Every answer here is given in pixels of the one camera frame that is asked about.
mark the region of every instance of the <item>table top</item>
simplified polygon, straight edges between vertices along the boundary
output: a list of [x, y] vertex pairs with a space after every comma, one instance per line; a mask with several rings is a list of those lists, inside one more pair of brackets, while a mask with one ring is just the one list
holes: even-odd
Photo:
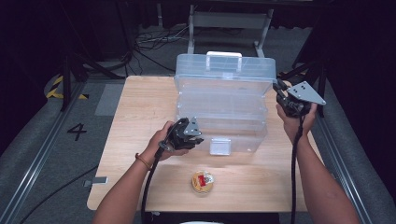
[[[99, 203], [142, 152], [150, 137], [175, 120], [177, 89], [172, 77], [128, 77], [123, 88], [96, 176], [106, 184], [93, 185], [87, 202]], [[289, 212], [291, 210], [291, 143], [276, 113], [276, 93], [266, 93], [268, 134], [254, 153], [232, 152], [211, 156], [209, 150], [192, 149], [182, 157], [160, 161], [151, 180], [147, 211], [163, 212]], [[309, 138], [318, 153], [312, 134]], [[191, 185], [197, 171], [215, 178], [213, 189], [198, 193]], [[296, 167], [297, 211], [306, 211], [301, 178]]]

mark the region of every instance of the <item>cable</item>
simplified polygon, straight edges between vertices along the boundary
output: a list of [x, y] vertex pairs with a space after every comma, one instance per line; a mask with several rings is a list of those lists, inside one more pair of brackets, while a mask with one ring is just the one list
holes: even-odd
[[139, 43], [149, 43], [152, 42], [152, 45], [150, 47], [144, 47], [144, 46], [140, 46], [138, 45], [139, 43], [137, 43], [137, 48], [139, 50], [153, 50], [153, 49], [160, 49], [163, 46], [170, 44], [170, 43], [175, 43], [180, 39], [184, 39], [187, 40], [183, 37], [166, 37], [166, 38], [161, 38], [161, 39], [152, 39], [152, 40], [147, 40], [145, 42], [139, 42]]
[[293, 149], [291, 151], [291, 219], [290, 223], [293, 224], [295, 222], [295, 214], [296, 214], [296, 161], [297, 161], [297, 144], [303, 135], [303, 123], [305, 116], [299, 115], [300, 126], [298, 128], [297, 134], [294, 137], [293, 141]]
[[137, 73], [134, 71], [134, 69], [131, 67], [131, 65], [129, 63], [127, 63], [127, 64], [128, 64], [129, 69], [131, 69], [131, 71], [134, 73], [134, 75], [137, 76]]
[[72, 184], [73, 182], [75, 182], [76, 180], [82, 178], [84, 175], [92, 172], [93, 170], [95, 170], [96, 168], [98, 168], [98, 165], [95, 165], [94, 167], [92, 167], [90, 170], [86, 171], [84, 174], [79, 175], [75, 178], [73, 178], [72, 180], [70, 180], [69, 182], [67, 182], [66, 184], [64, 184], [63, 186], [61, 186], [60, 188], [56, 189], [55, 191], [53, 191], [49, 196], [47, 196], [46, 198], [44, 198], [43, 200], [41, 200], [40, 203], [38, 203], [33, 209], [30, 210], [30, 212], [21, 220], [20, 224], [22, 224], [23, 222], [26, 221], [26, 219], [33, 214], [33, 212], [44, 202], [46, 202], [50, 197], [52, 197], [53, 195], [55, 195], [57, 192], [61, 191], [62, 189], [66, 188], [67, 186], [69, 186], [70, 184]]
[[[188, 39], [186, 39], [186, 38], [183, 38], [183, 37], [177, 37], [178, 35], [180, 35], [180, 34], [182, 34], [181, 36], [183, 36], [186, 32], [187, 32], [187, 29], [189, 28], [189, 26], [186, 26], [186, 27], [184, 27], [183, 29], [181, 29], [181, 30], [179, 30], [179, 31], [177, 31], [175, 34], [171, 34], [171, 31], [169, 30], [168, 31], [168, 34], [167, 35], [164, 35], [164, 36], [161, 36], [161, 34], [162, 33], [160, 33], [159, 35], [157, 35], [156, 37], [150, 37], [150, 38], [143, 38], [143, 40], [141, 40], [141, 41], [138, 41], [138, 42], [136, 42], [137, 43], [137, 45], [138, 44], [145, 44], [145, 43], [149, 43], [149, 42], [153, 42], [153, 45], [152, 45], [152, 47], [151, 48], [148, 48], [148, 49], [159, 49], [159, 48], [161, 48], [164, 44], [167, 44], [167, 43], [173, 43], [173, 42], [176, 42], [176, 41], [178, 41], [179, 39], [184, 39], [184, 40], [188, 40]], [[163, 41], [165, 41], [165, 43], [164, 44], [162, 44], [161, 46], [159, 46], [158, 48], [155, 48], [157, 45], [159, 45], [161, 42], [163, 42]]]
[[158, 150], [155, 153], [155, 156], [154, 156], [155, 160], [151, 166], [151, 171], [148, 174], [148, 179], [146, 180], [146, 186], [145, 186], [145, 190], [143, 192], [143, 197], [142, 197], [142, 205], [140, 208], [140, 216], [142, 218], [142, 224], [146, 223], [146, 202], [147, 202], [147, 198], [148, 198], [148, 194], [149, 194], [149, 184], [151, 182], [152, 176], [154, 175], [155, 169], [157, 168], [157, 164], [160, 161], [161, 156], [163, 155], [163, 152], [164, 152], [163, 144], [166, 144], [166, 142], [168, 141], [169, 135], [173, 132], [173, 130], [175, 128], [176, 128], [176, 125], [172, 125], [172, 128], [170, 130], [168, 130], [168, 134], [166, 135], [165, 139], [163, 139], [163, 141], [161, 141], [161, 143], [159, 144], [160, 146], [158, 147]]
[[[123, 55], [120, 58], [120, 63], [112, 65], [112, 66], [109, 66], [109, 67], [105, 67], [105, 69], [108, 70], [108, 71], [113, 71], [113, 70], [122, 68], [123, 66], [126, 66], [126, 64], [129, 61], [131, 61], [131, 59], [132, 59], [131, 54], [132, 53], [130, 51], [127, 51], [125, 53], [125, 55]], [[91, 72], [91, 73], [101, 73], [101, 71], [99, 71], [99, 70], [97, 70], [95, 68], [92, 68], [92, 67], [85, 67], [85, 70], [87, 70], [88, 72]]]
[[150, 57], [146, 56], [145, 54], [143, 54], [143, 53], [140, 52], [139, 50], [137, 50], [136, 52], [138, 52], [138, 53], [139, 53], [140, 55], [142, 55], [143, 57], [149, 59], [150, 61], [152, 61], [152, 62], [158, 64], [160, 67], [162, 67], [162, 68], [164, 68], [164, 69], [166, 69], [166, 70], [169, 70], [169, 71], [171, 71], [171, 72], [174, 72], [174, 73], [176, 72], [175, 69], [168, 68], [168, 67], [166, 67], [166, 66], [164, 66], [164, 65], [162, 65], [162, 64], [160, 64], [160, 63], [155, 62], [154, 60], [150, 59]]
[[142, 65], [140, 64], [140, 61], [139, 61], [139, 59], [136, 57], [136, 55], [132, 54], [132, 56], [133, 56], [134, 58], [136, 58], [136, 60], [137, 60], [137, 65], [139, 66], [139, 69], [140, 69], [139, 76], [142, 76], [142, 73], [143, 73]]
[[125, 78], [128, 77], [128, 69], [126, 68], [126, 64], [125, 64]]

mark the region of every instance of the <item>wristband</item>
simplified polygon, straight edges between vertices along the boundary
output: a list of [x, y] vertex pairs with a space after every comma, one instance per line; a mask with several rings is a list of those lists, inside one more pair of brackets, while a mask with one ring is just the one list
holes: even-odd
[[143, 160], [143, 158], [140, 157], [139, 153], [136, 152], [136, 154], [134, 154], [134, 157], [139, 160], [142, 161], [143, 163], [145, 163], [146, 167], [148, 168], [148, 170], [151, 170], [151, 167], [149, 166], [149, 163], [146, 162], [145, 160]]

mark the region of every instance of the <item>person's right hand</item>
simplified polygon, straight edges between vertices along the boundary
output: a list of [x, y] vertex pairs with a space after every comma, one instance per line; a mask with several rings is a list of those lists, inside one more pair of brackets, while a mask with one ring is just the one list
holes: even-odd
[[[309, 131], [311, 130], [312, 126], [315, 122], [315, 113], [317, 111], [317, 104], [311, 104], [311, 109], [309, 113], [305, 115], [304, 123], [303, 123], [303, 136], [308, 135]], [[291, 118], [286, 116], [285, 111], [281, 105], [276, 105], [277, 114], [283, 120], [283, 128], [285, 129], [286, 134], [291, 142], [294, 141], [294, 137], [298, 132], [298, 127], [300, 126], [300, 120], [297, 118]]]

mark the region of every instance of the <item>red and yellow object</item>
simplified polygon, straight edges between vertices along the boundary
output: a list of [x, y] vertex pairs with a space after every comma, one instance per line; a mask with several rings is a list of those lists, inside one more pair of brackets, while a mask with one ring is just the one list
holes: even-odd
[[198, 171], [192, 176], [192, 187], [199, 193], [207, 193], [213, 188], [215, 179], [207, 171]]

